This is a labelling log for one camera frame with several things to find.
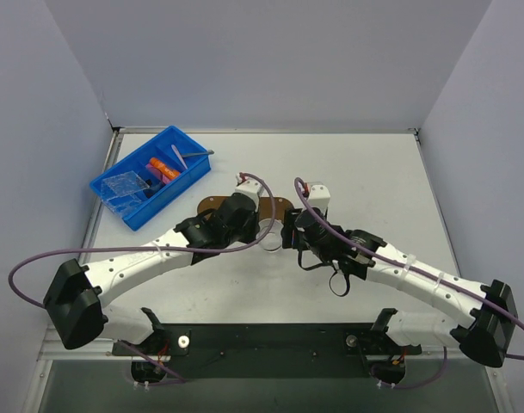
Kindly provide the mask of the clear glass cup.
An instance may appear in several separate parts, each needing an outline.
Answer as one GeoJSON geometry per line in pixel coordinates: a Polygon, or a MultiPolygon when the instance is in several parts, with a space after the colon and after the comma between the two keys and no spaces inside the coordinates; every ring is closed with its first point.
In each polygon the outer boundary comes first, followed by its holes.
{"type": "Polygon", "coordinates": [[[283,224],[276,219],[272,226],[271,219],[263,219],[259,222],[259,231],[256,234],[257,238],[261,238],[262,235],[267,232],[268,234],[259,242],[259,246],[266,252],[274,253],[281,248],[282,236],[281,231],[283,224]]]}

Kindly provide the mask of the clear textured acrylic holder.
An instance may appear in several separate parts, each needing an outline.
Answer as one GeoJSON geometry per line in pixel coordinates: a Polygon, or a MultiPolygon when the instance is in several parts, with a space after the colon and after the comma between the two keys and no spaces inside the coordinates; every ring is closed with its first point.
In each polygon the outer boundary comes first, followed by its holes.
{"type": "Polygon", "coordinates": [[[142,194],[149,185],[135,172],[128,171],[101,181],[101,201],[112,213],[124,217],[141,204],[142,194]]]}

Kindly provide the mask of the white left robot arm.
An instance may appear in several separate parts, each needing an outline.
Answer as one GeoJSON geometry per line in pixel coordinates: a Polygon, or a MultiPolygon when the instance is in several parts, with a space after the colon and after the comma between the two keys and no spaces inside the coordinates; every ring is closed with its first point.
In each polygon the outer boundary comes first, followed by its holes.
{"type": "Polygon", "coordinates": [[[184,219],[147,244],[144,251],[81,265],[61,264],[43,305],[67,349],[98,338],[123,340],[152,354],[163,342],[163,327],[146,307],[128,309],[114,301],[135,287],[169,271],[219,255],[229,245],[255,240],[259,196],[239,192],[215,211],[184,219]]]}

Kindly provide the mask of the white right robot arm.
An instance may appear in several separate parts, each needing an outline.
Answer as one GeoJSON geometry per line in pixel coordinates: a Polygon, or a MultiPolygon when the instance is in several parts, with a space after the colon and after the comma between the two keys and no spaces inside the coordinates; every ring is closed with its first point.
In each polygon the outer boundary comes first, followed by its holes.
{"type": "Polygon", "coordinates": [[[383,310],[373,327],[395,345],[459,348],[469,359],[501,367],[517,316],[510,286],[464,280],[419,262],[363,230],[321,225],[308,211],[286,210],[282,245],[310,251],[319,267],[331,267],[346,282],[351,277],[379,283],[436,309],[436,314],[383,310]]]}

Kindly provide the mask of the brown wooden oval tray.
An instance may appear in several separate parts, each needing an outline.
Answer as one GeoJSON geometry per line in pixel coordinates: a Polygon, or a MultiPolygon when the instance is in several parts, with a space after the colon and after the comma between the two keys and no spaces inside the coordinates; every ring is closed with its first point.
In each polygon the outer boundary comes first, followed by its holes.
{"type": "MultiPolygon", "coordinates": [[[[208,209],[217,210],[220,205],[223,203],[224,200],[227,199],[227,196],[208,196],[205,199],[203,199],[197,206],[197,213],[202,213],[208,209]]],[[[283,221],[285,218],[285,212],[289,209],[294,209],[295,206],[293,203],[282,197],[275,197],[275,219],[279,221],[283,221]]],[[[259,203],[259,220],[264,219],[270,219],[272,216],[272,207],[271,207],[271,201],[267,196],[263,196],[260,199],[259,203]]]]}

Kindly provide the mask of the orange toothpaste tube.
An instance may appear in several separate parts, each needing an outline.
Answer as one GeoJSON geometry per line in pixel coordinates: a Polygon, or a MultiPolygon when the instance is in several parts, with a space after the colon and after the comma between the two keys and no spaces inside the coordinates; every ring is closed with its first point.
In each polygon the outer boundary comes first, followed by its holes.
{"type": "Polygon", "coordinates": [[[155,157],[150,159],[149,165],[158,170],[162,176],[165,176],[169,181],[175,180],[180,175],[179,171],[172,169],[166,163],[155,157]]]}

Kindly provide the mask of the pink toothpaste tube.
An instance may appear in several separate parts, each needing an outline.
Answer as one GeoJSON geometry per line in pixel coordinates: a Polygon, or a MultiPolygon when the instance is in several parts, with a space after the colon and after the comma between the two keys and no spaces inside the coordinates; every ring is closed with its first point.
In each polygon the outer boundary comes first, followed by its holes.
{"type": "Polygon", "coordinates": [[[164,185],[170,183],[172,181],[171,178],[169,178],[165,172],[167,170],[166,167],[162,167],[162,168],[157,168],[155,166],[153,166],[152,164],[147,164],[146,165],[146,169],[152,174],[154,175],[159,181],[161,181],[164,185]]]}

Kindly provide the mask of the blue plastic divided bin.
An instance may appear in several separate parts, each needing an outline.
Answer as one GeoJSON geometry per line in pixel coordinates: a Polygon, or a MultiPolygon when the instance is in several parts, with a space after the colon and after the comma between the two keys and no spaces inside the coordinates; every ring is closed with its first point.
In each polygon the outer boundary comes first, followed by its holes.
{"type": "Polygon", "coordinates": [[[207,150],[169,126],[94,178],[89,187],[136,231],[210,170],[207,150]]]}

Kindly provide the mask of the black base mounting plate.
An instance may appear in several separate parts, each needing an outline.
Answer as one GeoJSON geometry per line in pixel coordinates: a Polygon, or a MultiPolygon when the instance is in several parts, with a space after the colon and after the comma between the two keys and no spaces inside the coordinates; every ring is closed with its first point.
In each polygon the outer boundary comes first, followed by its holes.
{"type": "Polygon", "coordinates": [[[116,343],[115,356],[132,356],[139,380],[159,379],[161,369],[146,354],[184,379],[354,379],[373,362],[420,355],[420,346],[397,345],[371,323],[163,324],[129,349],[116,343]]]}

